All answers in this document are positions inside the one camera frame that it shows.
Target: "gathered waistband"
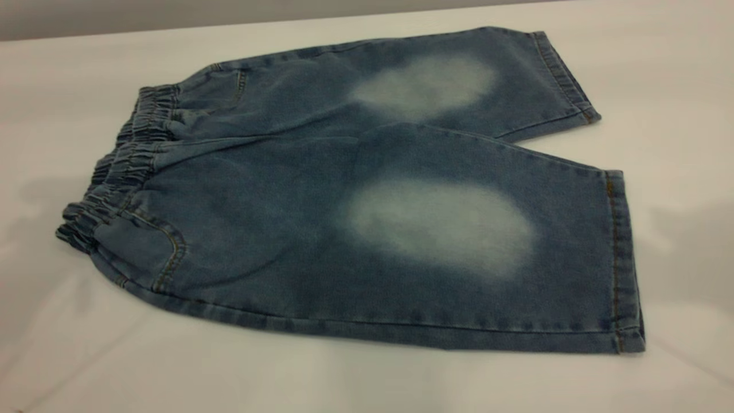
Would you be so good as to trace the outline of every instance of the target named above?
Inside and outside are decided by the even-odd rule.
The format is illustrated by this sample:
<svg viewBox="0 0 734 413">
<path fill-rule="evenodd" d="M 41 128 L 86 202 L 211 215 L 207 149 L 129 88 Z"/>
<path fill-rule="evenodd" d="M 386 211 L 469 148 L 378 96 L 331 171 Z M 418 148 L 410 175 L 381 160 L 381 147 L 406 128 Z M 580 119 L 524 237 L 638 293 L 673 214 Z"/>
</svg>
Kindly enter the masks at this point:
<svg viewBox="0 0 734 413">
<path fill-rule="evenodd" d="M 140 90 L 135 110 L 117 136 L 115 149 L 100 159 L 81 202 L 69 204 L 57 236 L 74 248 L 91 252 L 94 231 L 123 211 L 132 195 L 153 172 L 153 158 L 162 142 L 173 140 L 167 128 L 175 109 L 178 86 Z"/>
</svg>

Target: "blue denim shorts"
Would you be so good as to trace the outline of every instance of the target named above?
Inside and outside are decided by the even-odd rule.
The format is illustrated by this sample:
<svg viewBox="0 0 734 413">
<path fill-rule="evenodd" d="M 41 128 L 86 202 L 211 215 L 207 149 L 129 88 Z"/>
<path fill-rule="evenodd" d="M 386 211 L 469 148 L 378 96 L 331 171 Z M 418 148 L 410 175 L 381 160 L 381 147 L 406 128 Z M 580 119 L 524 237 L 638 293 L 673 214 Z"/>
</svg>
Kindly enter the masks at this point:
<svg viewBox="0 0 734 413">
<path fill-rule="evenodd" d="M 514 145 L 599 119 L 543 32 L 217 63 L 141 89 L 57 235 L 124 290 L 207 320 L 640 352 L 622 173 Z"/>
</svg>

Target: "white surface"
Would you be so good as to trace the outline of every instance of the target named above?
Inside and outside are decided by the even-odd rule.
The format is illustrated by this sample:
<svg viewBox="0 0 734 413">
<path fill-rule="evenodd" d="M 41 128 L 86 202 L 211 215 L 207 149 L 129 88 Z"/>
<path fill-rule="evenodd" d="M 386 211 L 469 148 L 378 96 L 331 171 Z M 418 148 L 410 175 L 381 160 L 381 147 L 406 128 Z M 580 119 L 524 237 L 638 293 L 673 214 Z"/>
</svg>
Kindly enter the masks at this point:
<svg viewBox="0 0 734 413">
<path fill-rule="evenodd" d="M 0 40 L 557 0 L 0 0 Z"/>
<path fill-rule="evenodd" d="M 734 7 L 578 1 L 0 43 L 0 412 L 734 412 Z M 642 356 L 446 352 L 154 309 L 54 239 L 137 88 L 369 37 L 544 29 L 604 120 L 524 145 L 625 171 Z"/>
</svg>

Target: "gray wall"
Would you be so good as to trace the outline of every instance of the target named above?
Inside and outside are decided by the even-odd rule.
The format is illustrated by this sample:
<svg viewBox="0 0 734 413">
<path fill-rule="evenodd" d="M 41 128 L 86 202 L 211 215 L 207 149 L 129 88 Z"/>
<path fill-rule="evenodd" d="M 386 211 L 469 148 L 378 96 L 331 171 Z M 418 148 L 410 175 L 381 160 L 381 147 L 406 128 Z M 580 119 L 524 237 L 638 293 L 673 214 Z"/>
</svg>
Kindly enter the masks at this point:
<svg viewBox="0 0 734 413">
<path fill-rule="evenodd" d="M 0 40 L 555 0 L 0 0 Z"/>
</svg>

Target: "faded patch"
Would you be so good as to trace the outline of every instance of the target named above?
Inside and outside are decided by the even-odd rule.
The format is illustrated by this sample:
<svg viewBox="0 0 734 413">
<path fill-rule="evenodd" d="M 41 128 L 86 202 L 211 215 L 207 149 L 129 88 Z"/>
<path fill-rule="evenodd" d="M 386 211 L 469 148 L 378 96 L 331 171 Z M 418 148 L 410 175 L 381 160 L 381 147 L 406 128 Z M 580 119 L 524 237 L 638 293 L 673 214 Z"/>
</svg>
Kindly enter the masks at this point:
<svg viewBox="0 0 734 413">
<path fill-rule="evenodd" d="M 434 118 L 490 92 L 494 70 L 470 54 L 421 57 L 359 84 L 352 97 L 403 121 Z"/>
<path fill-rule="evenodd" d="M 532 254 L 532 223 L 505 195 L 486 187 L 418 180 L 378 182 L 347 207 L 362 243 L 444 267 L 507 277 Z"/>
</svg>

